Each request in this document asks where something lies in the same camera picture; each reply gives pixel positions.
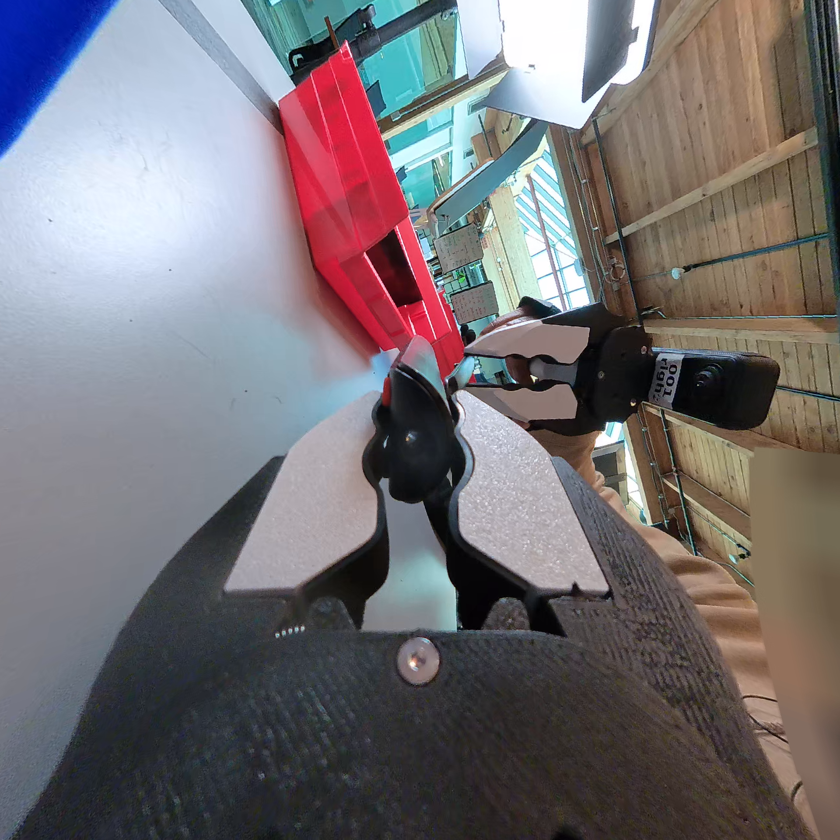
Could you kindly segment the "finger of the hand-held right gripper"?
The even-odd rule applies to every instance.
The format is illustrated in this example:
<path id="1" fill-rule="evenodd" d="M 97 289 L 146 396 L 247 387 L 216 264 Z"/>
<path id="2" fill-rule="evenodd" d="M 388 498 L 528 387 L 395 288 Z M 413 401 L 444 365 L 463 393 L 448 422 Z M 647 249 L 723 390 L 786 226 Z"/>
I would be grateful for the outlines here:
<path id="1" fill-rule="evenodd" d="M 573 420 L 579 403 L 564 382 L 492 385 L 471 383 L 466 392 L 505 417 L 518 422 Z"/>
<path id="2" fill-rule="evenodd" d="M 520 356 L 531 360 L 541 356 L 555 363 L 574 363 L 585 351 L 591 330 L 587 327 L 544 321 L 509 323 L 479 336 L 465 346 L 467 356 L 506 359 Z"/>

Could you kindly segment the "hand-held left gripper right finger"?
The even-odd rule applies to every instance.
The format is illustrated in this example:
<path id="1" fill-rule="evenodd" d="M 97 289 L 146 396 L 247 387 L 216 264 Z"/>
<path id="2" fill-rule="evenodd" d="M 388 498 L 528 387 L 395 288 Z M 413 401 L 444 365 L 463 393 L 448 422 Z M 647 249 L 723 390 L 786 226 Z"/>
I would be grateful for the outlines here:
<path id="1" fill-rule="evenodd" d="M 474 395 L 457 392 L 455 404 L 465 446 L 456 536 L 527 593 L 606 596 L 609 584 L 549 453 Z"/>

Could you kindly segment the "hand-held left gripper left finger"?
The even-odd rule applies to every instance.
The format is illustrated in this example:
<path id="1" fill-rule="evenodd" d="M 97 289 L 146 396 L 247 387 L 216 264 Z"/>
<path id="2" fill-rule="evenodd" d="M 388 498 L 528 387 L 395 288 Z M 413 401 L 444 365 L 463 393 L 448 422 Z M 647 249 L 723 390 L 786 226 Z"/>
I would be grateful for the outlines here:
<path id="1" fill-rule="evenodd" d="M 380 494 L 364 472 L 370 391 L 305 433 L 282 460 L 224 584 L 230 596 L 340 596 L 342 567 L 382 534 Z"/>

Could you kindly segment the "black remote control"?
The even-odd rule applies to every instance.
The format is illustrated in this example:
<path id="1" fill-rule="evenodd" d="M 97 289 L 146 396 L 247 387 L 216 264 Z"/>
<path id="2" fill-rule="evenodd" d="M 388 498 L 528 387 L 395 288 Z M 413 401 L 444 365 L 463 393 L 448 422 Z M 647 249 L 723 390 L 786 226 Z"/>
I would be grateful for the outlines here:
<path id="1" fill-rule="evenodd" d="M 363 456 L 365 474 L 386 479 L 395 501 L 423 504 L 444 550 L 449 549 L 448 508 L 466 456 L 457 441 L 454 396 L 473 378 L 464 357 L 441 374 L 433 345 L 417 335 L 395 357 L 374 406 L 374 435 Z"/>

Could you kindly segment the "red storage bin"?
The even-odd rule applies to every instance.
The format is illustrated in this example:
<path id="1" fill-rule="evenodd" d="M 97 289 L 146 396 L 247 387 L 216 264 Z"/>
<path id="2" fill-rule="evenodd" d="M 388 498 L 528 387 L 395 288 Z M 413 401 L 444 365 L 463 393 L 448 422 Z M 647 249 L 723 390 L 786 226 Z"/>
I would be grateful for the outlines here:
<path id="1" fill-rule="evenodd" d="M 464 356 L 451 307 L 431 276 L 360 74 L 347 46 L 278 103 L 312 263 L 381 350 L 414 336 L 441 375 Z M 423 299 L 395 307 L 365 251 L 394 228 Z"/>

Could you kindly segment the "blue storage bin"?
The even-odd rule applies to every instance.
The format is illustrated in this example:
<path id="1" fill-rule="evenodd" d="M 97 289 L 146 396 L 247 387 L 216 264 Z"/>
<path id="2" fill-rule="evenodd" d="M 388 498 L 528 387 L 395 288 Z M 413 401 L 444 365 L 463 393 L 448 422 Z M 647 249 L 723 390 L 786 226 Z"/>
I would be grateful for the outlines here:
<path id="1" fill-rule="evenodd" d="M 1 2 L 1 154 L 14 145 L 114 5 Z"/>

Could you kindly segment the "person's right hand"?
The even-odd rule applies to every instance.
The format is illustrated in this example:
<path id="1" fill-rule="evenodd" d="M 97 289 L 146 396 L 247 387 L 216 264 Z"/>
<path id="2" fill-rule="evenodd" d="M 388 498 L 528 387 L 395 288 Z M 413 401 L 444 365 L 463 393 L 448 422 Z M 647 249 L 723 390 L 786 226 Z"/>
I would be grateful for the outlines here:
<path id="1" fill-rule="evenodd" d="M 482 330 L 482 335 L 488 335 L 510 326 L 519 326 L 539 320 L 539 316 L 534 314 L 530 308 L 518 308 L 488 324 Z M 521 385 L 529 385 L 533 382 L 527 359 L 512 355 L 506 357 L 505 364 L 513 381 Z"/>

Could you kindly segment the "flipchart board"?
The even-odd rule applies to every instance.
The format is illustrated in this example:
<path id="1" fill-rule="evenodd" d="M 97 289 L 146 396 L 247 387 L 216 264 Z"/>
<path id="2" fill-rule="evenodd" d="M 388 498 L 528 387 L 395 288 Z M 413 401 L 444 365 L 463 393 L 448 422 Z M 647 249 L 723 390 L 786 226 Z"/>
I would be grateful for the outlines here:
<path id="1" fill-rule="evenodd" d="M 443 275 L 482 261 L 484 248 L 480 230 L 474 224 L 447 231 L 433 239 L 434 252 Z"/>
<path id="2" fill-rule="evenodd" d="M 500 313 L 496 289 L 490 281 L 453 292 L 449 302 L 458 324 L 495 318 Z"/>

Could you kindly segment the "black bin divider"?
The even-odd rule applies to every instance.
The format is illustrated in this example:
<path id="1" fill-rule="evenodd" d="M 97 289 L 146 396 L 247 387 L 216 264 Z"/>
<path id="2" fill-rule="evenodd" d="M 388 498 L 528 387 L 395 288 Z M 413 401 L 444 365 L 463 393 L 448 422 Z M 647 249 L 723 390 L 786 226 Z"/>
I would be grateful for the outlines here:
<path id="1" fill-rule="evenodd" d="M 395 307 L 413 305 L 423 299 L 396 228 L 368 248 L 365 255 Z"/>

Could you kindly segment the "studio light panel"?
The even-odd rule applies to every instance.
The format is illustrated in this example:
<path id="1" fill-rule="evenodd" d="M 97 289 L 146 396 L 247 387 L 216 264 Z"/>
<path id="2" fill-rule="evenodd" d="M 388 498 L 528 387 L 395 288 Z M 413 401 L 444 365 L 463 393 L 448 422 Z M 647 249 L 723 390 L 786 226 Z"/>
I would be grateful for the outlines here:
<path id="1" fill-rule="evenodd" d="M 611 86 L 653 55 L 659 1 L 461 1 L 470 79 L 507 68 L 484 108 L 582 129 Z"/>

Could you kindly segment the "black light stand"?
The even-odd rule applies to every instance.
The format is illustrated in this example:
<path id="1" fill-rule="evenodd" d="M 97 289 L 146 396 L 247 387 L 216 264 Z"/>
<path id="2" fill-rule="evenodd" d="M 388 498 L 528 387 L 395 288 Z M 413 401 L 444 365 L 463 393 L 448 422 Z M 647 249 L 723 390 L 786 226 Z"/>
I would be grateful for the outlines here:
<path id="1" fill-rule="evenodd" d="M 318 67 L 340 52 L 343 46 L 349 48 L 353 61 L 359 65 L 380 52 L 384 46 L 408 35 L 435 17 L 452 14 L 457 7 L 457 1 L 422 2 L 381 26 L 375 23 L 375 6 L 372 4 L 357 8 L 339 24 L 333 24 L 326 17 L 326 38 L 293 49 L 288 55 L 290 68 L 295 72 L 303 72 Z"/>

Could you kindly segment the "black screen wooden frame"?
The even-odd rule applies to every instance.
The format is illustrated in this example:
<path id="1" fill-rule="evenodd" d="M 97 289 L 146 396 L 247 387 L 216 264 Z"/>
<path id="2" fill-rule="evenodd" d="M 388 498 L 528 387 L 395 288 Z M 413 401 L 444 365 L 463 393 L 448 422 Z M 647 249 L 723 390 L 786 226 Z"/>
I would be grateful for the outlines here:
<path id="1" fill-rule="evenodd" d="M 500 157 L 489 158 L 435 199 L 427 209 L 432 233 L 445 233 L 534 158 L 548 129 L 547 122 L 531 119 Z"/>

